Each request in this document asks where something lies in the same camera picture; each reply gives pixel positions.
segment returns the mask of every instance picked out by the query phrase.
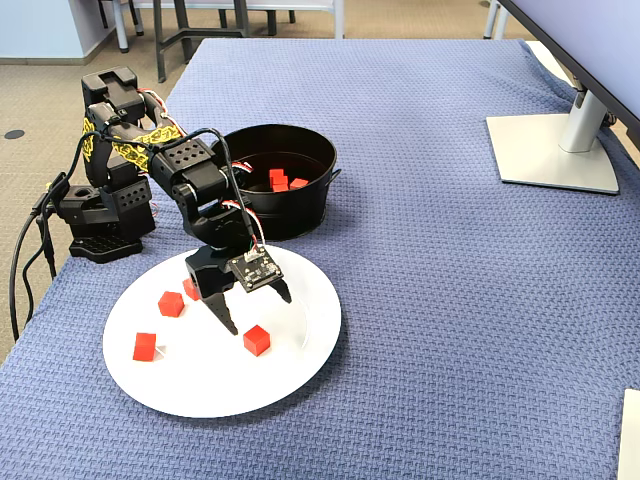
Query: blue tablecloth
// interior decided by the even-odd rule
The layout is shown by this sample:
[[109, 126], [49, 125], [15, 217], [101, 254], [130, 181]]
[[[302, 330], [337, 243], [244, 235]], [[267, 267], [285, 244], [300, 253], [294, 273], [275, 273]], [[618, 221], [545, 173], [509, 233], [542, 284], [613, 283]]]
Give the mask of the blue tablecloth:
[[70, 259], [2, 367], [0, 477], [615, 478], [640, 387], [638, 169], [604, 131], [619, 196], [502, 184], [485, 122], [572, 97], [518, 41], [205, 40], [168, 101], [187, 130], [290, 123], [337, 147], [324, 224], [283, 244], [334, 283], [336, 349], [238, 417], [127, 397], [107, 315], [197, 246], [155, 188], [144, 252]]

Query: monitor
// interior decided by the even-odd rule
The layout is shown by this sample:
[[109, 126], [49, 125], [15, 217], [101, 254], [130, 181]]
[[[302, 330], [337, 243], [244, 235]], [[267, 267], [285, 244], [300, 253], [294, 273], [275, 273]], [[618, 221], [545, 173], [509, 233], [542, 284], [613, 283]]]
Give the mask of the monitor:
[[640, 136], [640, 1], [500, 2], [588, 90], [569, 114], [487, 119], [502, 180], [618, 193], [596, 135], [610, 110]]

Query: gray floor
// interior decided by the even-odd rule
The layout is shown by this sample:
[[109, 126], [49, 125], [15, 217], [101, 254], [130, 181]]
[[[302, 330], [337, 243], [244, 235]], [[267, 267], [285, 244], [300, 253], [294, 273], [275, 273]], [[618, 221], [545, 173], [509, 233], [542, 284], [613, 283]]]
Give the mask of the gray floor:
[[[347, 38], [481, 38], [487, 15], [487, 2], [476, 0], [346, 0]], [[215, 11], [192, 10], [193, 26], [218, 26]], [[167, 31], [175, 29], [172, 10], [164, 12]], [[266, 15], [250, 14], [252, 31], [266, 35]], [[297, 23], [289, 24], [285, 12], [278, 14], [278, 37], [332, 38], [333, 17], [322, 12], [298, 12]], [[9, 323], [8, 273], [16, 236], [34, 201], [57, 172], [66, 170], [82, 129], [83, 104], [80, 77], [116, 65], [131, 67], [141, 86], [155, 89], [166, 97], [184, 70], [181, 49], [175, 46], [166, 55], [168, 79], [156, 83], [152, 19], [143, 12], [147, 34], [136, 37], [130, 17], [130, 52], [119, 52], [115, 39], [86, 66], [0, 65], [0, 133], [22, 129], [26, 135], [18, 140], [0, 136], [0, 202], [3, 229], [0, 235], [0, 359], [13, 346]], [[513, 19], [507, 38], [532, 39]], [[84, 182], [78, 172], [73, 183]], [[68, 228], [59, 219], [51, 222], [60, 267], [71, 241]], [[28, 235], [21, 255], [23, 264], [39, 246], [37, 229]], [[30, 270], [36, 301], [42, 298], [50, 280], [44, 261]], [[26, 315], [26, 294], [18, 282], [18, 311]]]

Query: computer monitor screen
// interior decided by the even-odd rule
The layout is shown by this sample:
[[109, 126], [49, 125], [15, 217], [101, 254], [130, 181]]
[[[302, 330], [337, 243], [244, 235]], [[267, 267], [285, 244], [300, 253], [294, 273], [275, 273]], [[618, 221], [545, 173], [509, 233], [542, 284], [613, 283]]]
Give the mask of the computer monitor screen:
[[640, 0], [501, 0], [640, 135]]

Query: robotic arm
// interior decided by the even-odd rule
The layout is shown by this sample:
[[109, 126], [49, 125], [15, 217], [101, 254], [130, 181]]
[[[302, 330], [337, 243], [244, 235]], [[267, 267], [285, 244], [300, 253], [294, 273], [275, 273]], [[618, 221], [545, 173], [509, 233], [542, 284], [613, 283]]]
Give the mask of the robotic arm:
[[[249, 202], [238, 189], [246, 173], [232, 167], [228, 150], [220, 158], [202, 140], [186, 135], [157, 95], [137, 88], [128, 68], [87, 75], [82, 90], [85, 133], [98, 131], [139, 145], [97, 136], [85, 140], [91, 186], [70, 186], [53, 200], [74, 234], [72, 255], [100, 261], [96, 238], [98, 247], [115, 245], [109, 260], [141, 250], [139, 238], [155, 228], [151, 190], [141, 175], [146, 172], [178, 204], [185, 231], [205, 243], [186, 259], [187, 269], [200, 298], [232, 334], [238, 330], [224, 292], [236, 281], [246, 292], [268, 285], [291, 302], [280, 268], [253, 234], [245, 209]], [[143, 117], [153, 121], [154, 130], [141, 128]], [[119, 155], [110, 158], [113, 150]], [[226, 208], [229, 201], [240, 208]]]

